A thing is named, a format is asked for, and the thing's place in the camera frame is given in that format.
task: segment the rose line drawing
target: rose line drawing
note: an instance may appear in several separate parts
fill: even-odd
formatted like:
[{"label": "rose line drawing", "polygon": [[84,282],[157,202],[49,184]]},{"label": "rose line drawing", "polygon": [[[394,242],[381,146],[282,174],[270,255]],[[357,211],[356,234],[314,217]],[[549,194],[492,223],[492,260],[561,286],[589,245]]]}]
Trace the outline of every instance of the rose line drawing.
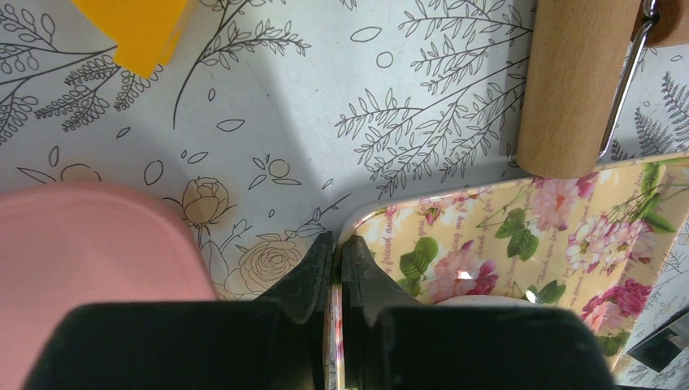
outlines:
[{"label": "rose line drawing", "polygon": [[225,186],[212,177],[198,177],[187,183],[182,201],[173,197],[163,198],[177,203],[184,212],[184,220],[198,230],[198,247],[202,247],[202,235],[208,225],[217,223],[217,219],[236,205],[229,205],[229,194]]},{"label": "rose line drawing", "polygon": [[[250,248],[229,245],[251,228],[247,227],[245,220],[233,227],[232,234],[221,245],[208,240],[201,247],[201,252],[208,262],[211,279],[220,295],[225,297],[225,292],[234,299],[252,299],[287,275],[302,259],[296,239],[325,232],[326,228],[319,222],[321,217],[330,210],[338,210],[338,204],[349,195],[351,193],[323,210],[316,208],[311,218],[295,230],[256,235],[258,242]],[[239,250],[239,254],[233,251],[234,248]]]}]

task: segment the fern line drawing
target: fern line drawing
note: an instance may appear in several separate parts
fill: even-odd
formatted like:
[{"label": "fern line drawing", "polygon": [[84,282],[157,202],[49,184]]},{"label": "fern line drawing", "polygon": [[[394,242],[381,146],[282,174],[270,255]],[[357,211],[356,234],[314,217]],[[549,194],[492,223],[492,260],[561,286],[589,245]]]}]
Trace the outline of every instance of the fern line drawing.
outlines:
[{"label": "fern line drawing", "polygon": [[[379,199],[434,171],[441,183],[457,173],[464,177],[479,153],[488,155],[497,145],[506,115],[522,108],[525,93],[528,53],[484,70],[487,59],[519,39],[531,39],[524,10],[503,0],[414,4],[416,10],[404,11],[406,20],[398,28],[405,38],[421,35],[427,42],[410,66],[425,74],[420,87],[435,101],[401,103],[392,88],[378,98],[379,91],[365,89],[335,125],[339,138],[363,137],[354,152],[370,180],[379,182]],[[532,5],[526,10],[531,18]]]},{"label": "fern line drawing", "polygon": [[[117,46],[84,52],[61,50],[54,41],[55,22],[47,13],[36,17],[25,8],[5,3],[0,7],[0,27],[7,33],[0,38],[0,86],[13,87],[7,95],[0,96],[0,146],[19,132],[30,114],[36,119],[63,116],[62,130],[66,132],[91,124],[113,103],[99,95],[102,89],[113,84],[118,73],[123,79],[121,89],[126,86],[124,74],[128,71],[117,66],[111,57]],[[53,59],[64,60],[61,63]],[[64,80],[69,90],[55,101],[41,107],[38,97],[21,93],[29,81],[63,69],[71,69]],[[138,80],[145,85],[143,89],[150,87],[141,78]],[[129,105],[133,102],[131,98],[126,100]]]},{"label": "fern line drawing", "polygon": [[618,141],[617,138],[613,140],[613,143],[610,145],[610,160],[612,161],[625,161],[630,158],[634,158],[635,154],[629,154],[629,151],[625,150],[622,148],[622,144],[620,144],[620,141]]},{"label": "fern line drawing", "polygon": [[689,141],[689,88],[686,84],[679,85],[667,72],[663,76],[662,84],[665,110],[669,114],[670,124],[674,126],[675,140],[681,144]]},{"label": "fern line drawing", "polygon": [[673,137],[667,126],[663,128],[660,121],[654,121],[647,115],[641,114],[639,108],[634,113],[634,124],[642,156],[653,156],[671,151]]},{"label": "fern line drawing", "polygon": [[306,49],[311,45],[304,42],[299,34],[292,32],[292,22],[288,21],[283,27],[277,28],[270,19],[259,20],[253,31],[243,30],[238,21],[249,7],[261,7],[273,0],[216,0],[201,4],[212,11],[220,13],[218,28],[199,53],[196,61],[189,69],[184,82],[177,93],[175,108],[172,112],[172,127],[177,123],[177,111],[192,74],[200,66],[215,67],[217,65],[230,71],[235,63],[240,62],[240,55],[245,52],[255,53],[261,48],[270,50],[273,54],[285,56],[287,49],[293,48],[297,54],[306,56]]}]

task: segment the green leaf print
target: green leaf print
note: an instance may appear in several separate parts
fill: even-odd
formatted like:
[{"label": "green leaf print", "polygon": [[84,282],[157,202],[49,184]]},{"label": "green leaf print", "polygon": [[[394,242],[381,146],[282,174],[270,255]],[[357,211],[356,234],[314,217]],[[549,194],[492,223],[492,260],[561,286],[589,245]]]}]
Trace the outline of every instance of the green leaf print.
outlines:
[{"label": "green leaf print", "polygon": [[646,199],[641,207],[639,208],[639,215],[638,218],[643,218],[648,213],[654,211],[656,207],[658,206],[658,203],[661,202],[661,195],[659,193],[654,193],[652,197],[649,199]]},{"label": "green leaf print", "polygon": [[529,232],[529,229],[522,229],[515,232],[507,244],[507,257],[519,256],[523,262],[530,259],[538,249],[538,237]]},{"label": "green leaf print", "polygon": [[626,343],[629,338],[629,333],[626,331],[619,332],[616,336],[597,336],[598,345],[603,349],[603,354],[608,358],[618,354],[620,348]]},{"label": "green leaf print", "polygon": [[517,221],[516,219],[507,219],[497,229],[496,238],[511,237],[514,233],[519,232],[520,230],[523,230],[523,229],[524,229],[524,223]]},{"label": "green leaf print", "polygon": [[[535,285],[532,284],[532,285],[529,286],[529,288],[527,288],[526,290],[527,290],[528,292],[531,292],[532,294],[534,294],[534,302],[532,302],[532,303],[538,302],[538,288],[537,288]],[[524,301],[529,301],[529,302],[531,302],[531,299],[529,299],[529,296],[527,295],[526,292],[522,294],[522,299],[523,299]]]},{"label": "green leaf print", "polygon": [[661,179],[661,165],[658,162],[648,162],[643,165],[641,192],[646,193],[654,189]]},{"label": "green leaf print", "polygon": [[522,299],[533,303],[555,303],[562,297],[566,289],[567,286],[564,284],[557,285],[557,280],[546,284],[540,291],[532,284],[526,290],[531,292],[533,297],[529,297],[527,293],[524,292],[524,294],[522,294]]},{"label": "green leaf print", "polygon": [[689,163],[689,157],[673,158],[671,160],[659,161],[663,165],[687,165]]},{"label": "green leaf print", "polygon": [[418,279],[403,278],[399,279],[397,284],[412,297],[416,297],[421,292],[421,284],[418,283]]},{"label": "green leaf print", "polygon": [[564,284],[557,285],[557,280],[546,284],[538,293],[538,301],[536,303],[555,303],[565,293],[567,286]]},{"label": "green leaf print", "polygon": [[414,246],[414,251],[400,257],[400,271],[409,279],[420,279],[428,264],[438,254],[438,243],[430,237],[422,237]]},{"label": "green leaf print", "polygon": [[653,228],[653,231],[656,233],[675,233],[677,231],[674,226],[672,226],[672,223],[660,214],[649,212],[643,217],[643,220],[651,225],[651,228]]},{"label": "green leaf print", "polygon": [[527,218],[527,213],[523,209],[514,209],[507,213],[507,218],[502,225],[497,229],[496,238],[511,237],[514,233],[519,232],[524,228],[524,220]]},{"label": "green leaf print", "polygon": [[600,345],[600,349],[603,350],[603,354],[608,358],[618,354],[622,346],[615,337],[597,336],[596,339],[598,339],[598,345]]},{"label": "green leaf print", "polygon": [[507,218],[524,223],[527,219],[527,213],[524,212],[524,209],[514,209],[507,213]]}]

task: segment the botanical print surface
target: botanical print surface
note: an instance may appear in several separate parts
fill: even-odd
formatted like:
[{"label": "botanical print surface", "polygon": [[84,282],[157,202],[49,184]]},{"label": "botanical print surface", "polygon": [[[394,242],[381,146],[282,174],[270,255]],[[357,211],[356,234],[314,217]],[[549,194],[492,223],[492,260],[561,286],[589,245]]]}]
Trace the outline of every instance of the botanical print surface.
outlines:
[{"label": "botanical print surface", "polygon": [[397,203],[356,233],[421,302],[501,295],[563,306],[614,358],[687,217],[683,156]]},{"label": "botanical print surface", "polygon": [[[527,175],[514,145],[536,6],[198,0],[171,61],[144,79],[114,62],[117,47],[69,2],[0,2],[0,191],[63,180],[140,189],[185,219],[221,297],[256,297],[301,260],[316,234],[337,233],[362,205]],[[685,52],[643,52],[604,162],[686,149]],[[547,250],[548,235],[564,228],[570,205],[582,199],[584,184],[553,185],[528,198],[529,210],[521,207],[523,228],[515,211],[497,239],[512,242],[510,253],[520,259]],[[456,204],[467,213],[486,206],[472,196],[478,195]],[[521,196],[518,202],[527,199]],[[440,202],[414,211],[425,231],[455,218],[446,205],[454,200]],[[628,215],[597,215],[592,222],[601,228],[592,234],[588,226],[574,231],[583,221],[567,226],[580,275],[614,277],[637,228],[634,247],[648,242],[638,259],[650,261],[653,237],[661,235],[648,229],[658,226],[634,210],[619,213]],[[486,226],[494,234],[505,216],[482,222],[498,223]],[[613,240],[616,247],[599,248]],[[581,253],[582,245],[591,250]],[[505,271],[497,254],[506,256],[508,248],[493,257],[470,255],[484,246],[461,237],[450,247],[457,256],[467,250],[462,261],[474,264],[472,275],[484,275],[487,286],[496,276],[493,291],[500,290]],[[447,248],[440,245],[438,256]],[[596,262],[614,249],[617,260]],[[444,267],[458,265],[448,259]],[[430,280],[416,274],[409,285],[425,291]],[[552,300],[562,283],[518,287]],[[565,296],[572,291],[565,289]]]}]

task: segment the white patterned countertop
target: white patterned countertop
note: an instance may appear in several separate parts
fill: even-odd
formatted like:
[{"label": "white patterned countertop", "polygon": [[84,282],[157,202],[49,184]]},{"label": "white patterned countertop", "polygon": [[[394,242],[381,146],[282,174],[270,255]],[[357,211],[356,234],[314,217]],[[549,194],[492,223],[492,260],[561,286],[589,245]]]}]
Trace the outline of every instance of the white patterned countertop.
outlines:
[{"label": "white patterned countertop", "polygon": [[[0,4],[0,191],[91,179],[164,199],[233,300],[365,204],[526,175],[536,1],[201,3],[150,80],[70,2]],[[644,52],[605,162],[687,144],[686,53]],[[682,237],[636,334],[686,304]]]}]

